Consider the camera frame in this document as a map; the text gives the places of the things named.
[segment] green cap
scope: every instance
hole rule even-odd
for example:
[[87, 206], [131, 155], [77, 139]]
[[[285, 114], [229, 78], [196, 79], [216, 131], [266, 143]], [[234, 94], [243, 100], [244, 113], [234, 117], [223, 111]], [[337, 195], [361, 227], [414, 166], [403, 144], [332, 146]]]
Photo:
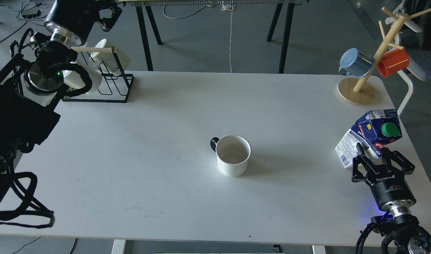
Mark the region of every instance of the green cap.
[[387, 137], [399, 136], [399, 130], [397, 129], [397, 126], [392, 122], [386, 122], [382, 125], [382, 133]]

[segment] black mug handle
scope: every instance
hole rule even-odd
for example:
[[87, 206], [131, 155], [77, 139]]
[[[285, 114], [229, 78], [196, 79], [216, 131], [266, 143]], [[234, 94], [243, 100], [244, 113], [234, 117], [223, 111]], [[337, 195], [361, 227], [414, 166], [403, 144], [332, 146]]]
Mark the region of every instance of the black mug handle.
[[211, 139], [210, 145], [211, 145], [212, 150], [214, 150], [214, 152], [216, 151], [216, 145], [217, 145], [217, 142], [219, 142], [219, 140], [220, 140], [220, 138], [217, 138], [217, 137], [213, 137]]

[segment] milk carton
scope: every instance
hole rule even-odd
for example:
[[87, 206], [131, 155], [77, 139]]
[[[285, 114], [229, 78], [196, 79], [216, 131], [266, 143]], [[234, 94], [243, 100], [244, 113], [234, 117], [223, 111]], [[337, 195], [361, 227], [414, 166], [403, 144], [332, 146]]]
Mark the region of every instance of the milk carton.
[[372, 161], [382, 157], [382, 149], [402, 137], [401, 125], [395, 109], [368, 111], [346, 132], [335, 150], [345, 168], [352, 166], [357, 156], [356, 144], [366, 148]]

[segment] white cup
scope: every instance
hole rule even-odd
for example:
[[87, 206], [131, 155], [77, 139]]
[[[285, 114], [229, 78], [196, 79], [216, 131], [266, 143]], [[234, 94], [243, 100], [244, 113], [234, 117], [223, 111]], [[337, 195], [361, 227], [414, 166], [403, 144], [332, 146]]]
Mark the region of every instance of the white cup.
[[[76, 63], [82, 66], [89, 74], [90, 79], [92, 79], [92, 88], [87, 93], [95, 92], [99, 85], [101, 85], [103, 77], [98, 71], [93, 69], [93, 66], [88, 66], [83, 60], [78, 59]], [[63, 71], [63, 81], [69, 87], [74, 89], [83, 88], [85, 86], [84, 82], [80, 78], [80, 75], [75, 71]]]
[[[102, 39], [99, 41], [95, 48], [117, 48], [112, 42], [109, 42], [108, 39]], [[130, 63], [130, 58], [123, 51], [118, 48], [117, 56], [119, 57], [120, 63], [123, 69], [126, 69]], [[112, 53], [103, 53], [103, 52], [92, 52], [90, 54], [90, 62], [95, 61], [95, 65], [100, 65], [101, 69], [104, 72], [114, 74], [115, 76], [120, 76], [122, 71], [120, 70], [119, 65], [115, 61], [114, 55]]]
[[217, 167], [228, 176], [239, 176], [245, 172], [251, 155], [251, 145], [239, 135], [212, 138], [211, 148], [217, 155]]

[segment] orange mug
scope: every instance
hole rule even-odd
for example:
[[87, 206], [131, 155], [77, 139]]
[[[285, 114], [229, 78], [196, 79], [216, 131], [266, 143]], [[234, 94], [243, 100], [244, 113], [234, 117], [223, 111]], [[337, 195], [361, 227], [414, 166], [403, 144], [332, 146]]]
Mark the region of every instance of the orange mug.
[[407, 52], [401, 49], [393, 49], [386, 52], [377, 64], [377, 71], [384, 78], [405, 69], [410, 64]]

